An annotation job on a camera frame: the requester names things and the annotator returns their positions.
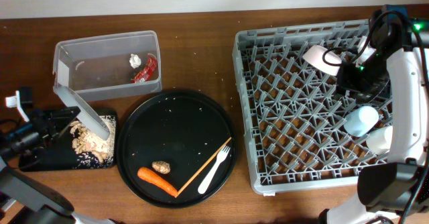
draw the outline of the potato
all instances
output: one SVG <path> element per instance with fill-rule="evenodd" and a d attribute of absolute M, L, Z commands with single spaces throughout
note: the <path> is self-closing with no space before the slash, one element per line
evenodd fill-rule
<path fill-rule="evenodd" d="M 170 164 L 164 161 L 155 161 L 152 163 L 152 168 L 161 174 L 170 173 Z"/>

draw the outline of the orange carrot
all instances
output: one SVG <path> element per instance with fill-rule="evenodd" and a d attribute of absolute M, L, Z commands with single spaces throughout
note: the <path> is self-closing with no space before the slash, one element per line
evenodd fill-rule
<path fill-rule="evenodd" d="M 177 190 L 167 182 L 167 180 L 164 180 L 149 168 L 141 167 L 137 172 L 137 175 L 140 179 L 160 187 L 163 191 L 172 195 L 174 198 L 178 196 Z"/>

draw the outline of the plastic dish rack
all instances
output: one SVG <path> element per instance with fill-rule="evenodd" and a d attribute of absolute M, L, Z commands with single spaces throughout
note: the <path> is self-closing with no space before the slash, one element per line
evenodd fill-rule
<path fill-rule="evenodd" d="M 258 194 L 356 184 L 362 168 L 386 163 L 363 137 L 343 128 L 360 107 L 334 97 L 336 78 L 302 59 L 309 47 L 351 47 L 368 34 L 366 20 L 239 32 L 233 61 L 253 190 Z M 353 57 L 342 53 L 342 59 Z M 391 99 L 375 128 L 391 125 Z"/>

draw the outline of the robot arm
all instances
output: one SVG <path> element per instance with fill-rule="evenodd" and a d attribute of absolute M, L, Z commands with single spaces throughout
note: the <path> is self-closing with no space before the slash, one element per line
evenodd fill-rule
<path fill-rule="evenodd" d="M 429 62 L 429 49 L 425 49 Z M 415 160 L 423 166 L 428 139 L 428 95 L 424 87 L 421 55 L 399 49 L 387 59 L 393 91 L 393 138 L 387 161 L 406 163 Z"/>
<path fill-rule="evenodd" d="M 425 55 L 429 62 L 429 49 L 425 49 Z M 399 49 L 387 59 L 387 71 L 393 91 L 393 139 L 387 157 L 387 161 L 392 164 L 387 164 L 385 168 L 375 166 L 364 169 L 359 177 L 358 193 L 341 206 L 322 213 L 326 215 L 324 218 L 328 224 L 363 224 L 378 217 L 398 218 L 399 215 L 393 211 L 378 210 L 387 207 L 389 210 L 404 209 L 411 195 L 409 189 L 417 182 L 417 166 L 425 163 L 428 95 L 422 84 L 424 80 L 419 49 L 414 48 L 411 52 Z M 401 176 L 390 182 L 378 181 L 378 176 L 387 178 L 399 173 Z M 428 205 L 429 200 L 421 201 L 413 209 L 421 211 Z"/>
<path fill-rule="evenodd" d="M 391 81 L 393 138 L 388 164 L 364 168 L 357 194 L 343 205 L 322 212 L 319 223 L 392 223 L 390 219 L 399 216 L 429 211 L 429 197 L 425 195 L 429 191 L 428 73 L 423 70 L 426 65 L 422 58 L 423 51 L 429 62 L 428 32 L 423 33 L 423 41 L 415 37 L 419 38 L 416 47 L 404 8 L 390 10 L 387 5 L 370 19 L 369 39 L 376 51 L 366 60 L 365 69 L 359 72 L 346 64 L 341 67 L 346 70 L 339 71 L 345 74 L 337 80 L 338 89 L 350 90 L 357 98 L 359 94 L 376 95 L 378 86 Z M 349 77 L 350 72 L 357 77 Z"/>

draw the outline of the red wrapper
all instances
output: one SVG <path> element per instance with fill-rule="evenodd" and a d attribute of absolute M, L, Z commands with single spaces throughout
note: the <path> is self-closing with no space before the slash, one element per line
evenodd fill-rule
<path fill-rule="evenodd" d="M 158 66 L 158 60 L 153 54 L 147 54 L 147 62 L 145 68 L 134 77 L 132 83 L 145 82 L 149 80 L 150 76 L 155 72 Z"/>

